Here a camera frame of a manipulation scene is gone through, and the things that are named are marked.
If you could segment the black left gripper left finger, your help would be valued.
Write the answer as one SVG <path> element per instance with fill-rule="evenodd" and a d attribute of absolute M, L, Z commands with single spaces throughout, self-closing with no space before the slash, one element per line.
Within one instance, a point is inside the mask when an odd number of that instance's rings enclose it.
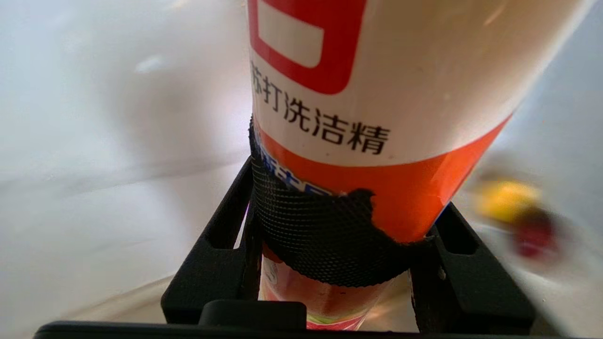
<path fill-rule="evenodd" d="M 168 324 L 198 324 L 215 300 L 258 299 L 262 239 L 252 193 L 248 158 L 160 300 Z"/>

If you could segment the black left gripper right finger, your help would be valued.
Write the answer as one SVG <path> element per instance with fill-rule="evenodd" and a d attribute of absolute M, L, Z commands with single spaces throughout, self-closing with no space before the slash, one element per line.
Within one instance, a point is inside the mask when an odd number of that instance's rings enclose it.
<path fill-rule="evenodd" d="M 528 335 L 536 311 L 452 203 L 410 270 L 420 333 Z"/>

